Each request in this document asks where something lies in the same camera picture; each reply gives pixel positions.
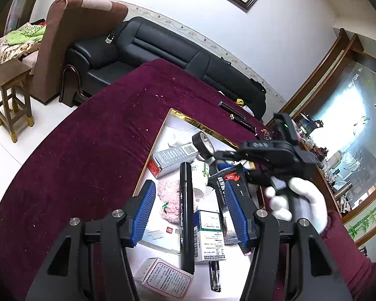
blue ridged pad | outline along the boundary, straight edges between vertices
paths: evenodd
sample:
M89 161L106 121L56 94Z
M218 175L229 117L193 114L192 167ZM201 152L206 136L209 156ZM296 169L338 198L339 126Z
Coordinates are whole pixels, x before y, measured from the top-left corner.
M233 188L228 181L225 183L224 194L237 238L242 242L243 246L246 247L249 242L247 220L245 219Z
M156 198L156 186L154 182L149 185L147 191L140 191L139 194L144 193L141 205L134 217L132 225L131 242L134 246L138 241L142 240L143 233L145 232L147 221L149 220L150 212L152 211L153 203Z

gloved hand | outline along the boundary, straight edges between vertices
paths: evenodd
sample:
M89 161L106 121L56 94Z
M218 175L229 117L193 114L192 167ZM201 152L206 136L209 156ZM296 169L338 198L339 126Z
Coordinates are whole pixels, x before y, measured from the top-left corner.
M319 234L322 233L327 226L327 207L322 193L312 182L300 178L292 178L288 182L288 187L293 192L309 200L313 215L311 223ZM289 211L286 196L276 196L276 191L273 187L266 188L265 196L271 198L270 208L276 218L291 221L292 214Z

white floor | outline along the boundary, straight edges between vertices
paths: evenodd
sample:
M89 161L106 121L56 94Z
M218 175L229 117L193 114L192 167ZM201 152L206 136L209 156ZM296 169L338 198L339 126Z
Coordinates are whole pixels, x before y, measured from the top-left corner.
M21 91L17 90L17 96L21 96L20 99L23 100ZM58 97L48 105L43 105L31 98L31 106L35 125L32 128L28 127L25 116L18 120L14 125L18 136L16 143L11 141L10 134L4 125L0 126L0 201L29 155L63 119L76 109L76 107L69 108L59 103Z

maroon sleeve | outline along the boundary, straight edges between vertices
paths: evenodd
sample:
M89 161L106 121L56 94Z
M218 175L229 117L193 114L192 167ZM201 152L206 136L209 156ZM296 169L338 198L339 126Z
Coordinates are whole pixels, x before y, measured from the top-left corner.
M320 234L354 300L376 300L376 263L357 248L341 222L340 216L329 212L326 229Z

red crab logo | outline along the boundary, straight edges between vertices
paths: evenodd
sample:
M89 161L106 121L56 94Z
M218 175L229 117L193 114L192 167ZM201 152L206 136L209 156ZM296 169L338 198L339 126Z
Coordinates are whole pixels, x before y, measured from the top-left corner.
M230 174L226 174L224 176L224 179L225 180L234 180L234 181L238 181L239 180L239 175L237 174L237 172L233 172L233 173L230 173Z

